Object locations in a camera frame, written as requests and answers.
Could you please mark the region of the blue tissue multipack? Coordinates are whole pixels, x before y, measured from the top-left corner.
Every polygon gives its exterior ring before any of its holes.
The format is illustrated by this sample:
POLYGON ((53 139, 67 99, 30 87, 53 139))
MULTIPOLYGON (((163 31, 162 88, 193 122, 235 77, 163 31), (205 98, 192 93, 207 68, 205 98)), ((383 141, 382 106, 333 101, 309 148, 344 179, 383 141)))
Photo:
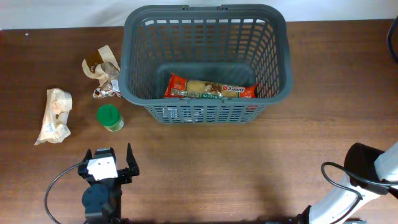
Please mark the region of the blue tissue multipack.
POLYGON ((166 106, 157 112, 165 123, 246 123, 255 109, 248 106, 166 106))

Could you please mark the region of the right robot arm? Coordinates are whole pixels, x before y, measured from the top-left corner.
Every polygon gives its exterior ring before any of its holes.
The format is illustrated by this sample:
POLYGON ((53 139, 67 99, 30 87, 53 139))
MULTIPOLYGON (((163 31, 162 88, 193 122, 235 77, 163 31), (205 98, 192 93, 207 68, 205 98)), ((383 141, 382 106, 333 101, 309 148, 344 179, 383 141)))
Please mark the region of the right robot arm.
POLYGON ((368 202, 387 194, 397 197, 397 144, 382 151, 357 142, 342 166, 324 162, 321 172, 333 189, 289 223, 346 223, 368 202))

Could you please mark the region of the orange spaghetti packet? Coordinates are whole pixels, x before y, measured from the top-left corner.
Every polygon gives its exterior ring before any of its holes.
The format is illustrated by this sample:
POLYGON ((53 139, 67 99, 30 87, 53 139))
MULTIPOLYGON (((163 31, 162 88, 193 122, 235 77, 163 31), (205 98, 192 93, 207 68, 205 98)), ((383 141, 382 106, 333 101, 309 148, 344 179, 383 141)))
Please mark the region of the orange spaghetti packet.
POLYGON ((164 98, 255 98, 257 86, 257 83, 253 86, 244 87, 218 82, 189 80, 173 73, 164 93, 164 98))

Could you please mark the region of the green lid seasoning jar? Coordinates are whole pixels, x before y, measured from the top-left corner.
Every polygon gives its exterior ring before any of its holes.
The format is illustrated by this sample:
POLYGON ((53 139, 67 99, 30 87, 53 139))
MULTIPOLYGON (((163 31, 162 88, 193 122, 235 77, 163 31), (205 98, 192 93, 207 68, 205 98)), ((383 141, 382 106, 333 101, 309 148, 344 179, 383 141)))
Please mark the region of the green lid seasoning jar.
POLYGON ((103 105, 97 110, 97 120, 111 132, 119 131, 124 127, 124 118, 114 105, 103 105))

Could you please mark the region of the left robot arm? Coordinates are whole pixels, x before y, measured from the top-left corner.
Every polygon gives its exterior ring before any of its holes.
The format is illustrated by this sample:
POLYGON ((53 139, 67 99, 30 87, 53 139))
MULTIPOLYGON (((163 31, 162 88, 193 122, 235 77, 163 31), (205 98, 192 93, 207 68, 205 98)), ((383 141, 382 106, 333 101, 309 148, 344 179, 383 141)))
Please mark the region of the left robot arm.
POLYGON ((132 183, 132 178, 140 174, 130 144, 127 145, 126 162, 127 167, 116 167, 112 147, 98 149, 94 153, 87 150, 78 166, 78 175, 90 185, 81 198, 85 223, 129 223, 128 218, 121 216, 122 185, 132 183))

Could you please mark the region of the beige plastic bag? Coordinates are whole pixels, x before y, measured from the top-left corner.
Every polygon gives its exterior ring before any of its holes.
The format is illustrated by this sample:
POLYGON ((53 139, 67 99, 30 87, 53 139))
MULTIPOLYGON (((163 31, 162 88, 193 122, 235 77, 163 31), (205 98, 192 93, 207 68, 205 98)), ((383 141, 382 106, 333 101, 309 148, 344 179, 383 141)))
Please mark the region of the beige plastic bag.
POLYGON ((47 90, 42 127, 34 143, 35 146, 45 142, 52 144, 61 143, 71 135, 71 131, 67 127, 67 120, 69 112, 72 110, 72 105, 72 96, 69 92, 59 88, 47 90))

